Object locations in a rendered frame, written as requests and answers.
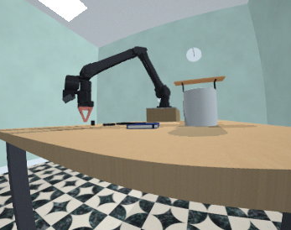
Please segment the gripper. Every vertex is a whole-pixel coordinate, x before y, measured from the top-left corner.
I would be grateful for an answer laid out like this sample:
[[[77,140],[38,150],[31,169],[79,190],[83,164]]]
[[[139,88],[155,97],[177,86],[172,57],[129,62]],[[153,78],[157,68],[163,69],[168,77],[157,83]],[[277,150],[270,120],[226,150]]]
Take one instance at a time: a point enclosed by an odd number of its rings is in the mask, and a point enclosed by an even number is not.
[[[89,105],[89,106],[87,106]],[[83,119],[84,122],[87,122],[91,111],[94,107],[94,101],[91,100],[91,91],[86,91],[86,101],[79,101],[79,103],[77,104],[78,110],[81,114],[81,117]],[[84,114],[82,111],[88,111],[86,119],[84,117]]]

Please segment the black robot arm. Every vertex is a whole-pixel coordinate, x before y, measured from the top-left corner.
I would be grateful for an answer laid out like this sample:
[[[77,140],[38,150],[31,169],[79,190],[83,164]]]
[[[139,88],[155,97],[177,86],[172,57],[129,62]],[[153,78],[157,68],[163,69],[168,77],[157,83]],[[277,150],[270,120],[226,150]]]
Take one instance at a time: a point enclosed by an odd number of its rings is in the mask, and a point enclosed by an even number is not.
[[[93,76],[126,60],[133,59],[135,58],[134,56],[138,56],[138,58],[142,61],[147,73],[149,74],[155,87],[154,90],[156,97],[162,98],[160,99],[159,107],[171,107],[169,105],[170,89],[159,79],[153,64],[148,58],[147,48],[139,46],[135,46],[132,49],[110,56],[104,60],[84,65],[79,76],[67,75],[65,77],[65,89],[63,90],[62,100],[64,103],[67,103],[70,100],[74,100],[75,94],[77,94],[77,103],[79,100],[86,101],[86,91],[91,91],[90,79]]]

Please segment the dark blue flat rectangular pad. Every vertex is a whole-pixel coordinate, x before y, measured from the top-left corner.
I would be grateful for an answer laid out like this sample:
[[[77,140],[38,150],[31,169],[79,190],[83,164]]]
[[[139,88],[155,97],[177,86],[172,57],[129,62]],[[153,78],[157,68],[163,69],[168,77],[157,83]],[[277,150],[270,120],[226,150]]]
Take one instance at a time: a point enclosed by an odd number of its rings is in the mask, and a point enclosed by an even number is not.
[[[158,128],[159,123],[133,123],[128,124],[127,129],[136,129],[136,128]]]

